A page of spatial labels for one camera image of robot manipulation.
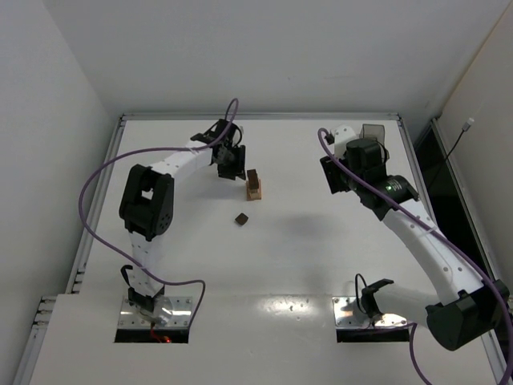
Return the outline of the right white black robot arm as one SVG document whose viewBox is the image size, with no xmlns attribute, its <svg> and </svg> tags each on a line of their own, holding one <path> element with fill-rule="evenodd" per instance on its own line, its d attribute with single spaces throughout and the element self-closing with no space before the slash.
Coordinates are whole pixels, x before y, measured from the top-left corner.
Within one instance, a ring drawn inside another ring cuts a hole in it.
<svg viewBox="0 0 513 385">
<path fill-rule="evenodd" d="M 377 140 L 350 135 L 338 140 L 320 130 L 325 156 L 320 163 L 331 193 L 355 193 L 360 203 L 410 251 L 434 294 L 382 278 L 357 296 L 361 315 L 374 321 L 397 314 L 425 327 L 449 351 L 508 320 L 507 286 L 490 279 L 430 220 L 418 192 L 403 176 L 386 171 L 388 152 Z"/>
</svg>

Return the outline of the long light wood block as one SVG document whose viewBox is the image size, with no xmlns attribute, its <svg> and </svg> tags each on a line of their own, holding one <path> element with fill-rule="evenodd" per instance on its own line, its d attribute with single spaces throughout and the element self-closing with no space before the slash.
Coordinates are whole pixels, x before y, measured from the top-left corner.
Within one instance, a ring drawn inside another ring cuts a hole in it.
<svg viewBox="0 0 513 385">
<path fill-rule="evenodd" d="M 258 191 L 256 189 L 248 189 L 247 190 L 247 199 L 249 201 L 256 200 L 258 198 Z"/>
</svg>

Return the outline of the smoky transparent plastic bin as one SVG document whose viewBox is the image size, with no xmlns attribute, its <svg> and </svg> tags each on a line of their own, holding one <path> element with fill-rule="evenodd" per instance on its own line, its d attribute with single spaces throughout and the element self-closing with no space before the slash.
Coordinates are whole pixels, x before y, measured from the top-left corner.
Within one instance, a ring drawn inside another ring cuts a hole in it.
<svg viewBox="0 0 513 385">
<path fill-rule="evenodd" d="M 363 124 L 360 132 L 362 139 L 375 140 L 380 144 L 385 143 L 386 128 L 382 124 Z"/>
</svg>

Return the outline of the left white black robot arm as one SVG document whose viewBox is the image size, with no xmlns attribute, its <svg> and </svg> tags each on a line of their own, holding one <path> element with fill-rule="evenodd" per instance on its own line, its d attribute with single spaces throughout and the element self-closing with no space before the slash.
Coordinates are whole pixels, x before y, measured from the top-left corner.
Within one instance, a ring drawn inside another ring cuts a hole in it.
<svg viewBox="0 0 513 385">
<path fill-rule="evenodd" d="M 190 138 L 183 151 L 148 166 L 134 165 L 127 178 L 119 207 L 119 216 L 129 232 L 131 258 L 135 266 L 122 272 L 129 285 L 131 303 L 145 314 L 157 314 L 164 299 L 164 284 L 153 269 L 163 256 L 163 235 L 170 227 L 178 185 L 196 171 L 217 166 L 218 177 L 246 179 L 243 130 L 220 119 L 206 132 Z"/>
</svg>

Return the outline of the dark wood small block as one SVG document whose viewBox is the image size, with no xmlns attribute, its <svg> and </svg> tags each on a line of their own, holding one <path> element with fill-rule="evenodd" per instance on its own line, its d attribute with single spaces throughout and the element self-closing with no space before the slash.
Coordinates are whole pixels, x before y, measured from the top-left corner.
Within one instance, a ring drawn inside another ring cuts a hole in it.
<svg viewBox="0 0 513 385">
<path fill-rule="evenodd" d="M 236 218 L 235 218 L 235 222 L 242 226 L 242 225 L 245 225 L 248 221 L 248 216 L 244 213 L 240 213 Z"/>
</svg>

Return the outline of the dark wood arch block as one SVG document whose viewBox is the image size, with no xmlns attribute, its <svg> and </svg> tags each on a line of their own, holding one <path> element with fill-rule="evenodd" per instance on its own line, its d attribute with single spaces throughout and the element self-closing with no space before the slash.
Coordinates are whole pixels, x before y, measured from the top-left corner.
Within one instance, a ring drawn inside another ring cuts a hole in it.
<svg viewBox="0 0 513 385">
<path fill-rule="evenodd" d="M 250 190 L 258 190 L 260 187 L 260 179 L 258 177 L 256 169 L 249 169 L 247 171 L 247 182 Z"/>
</svg>

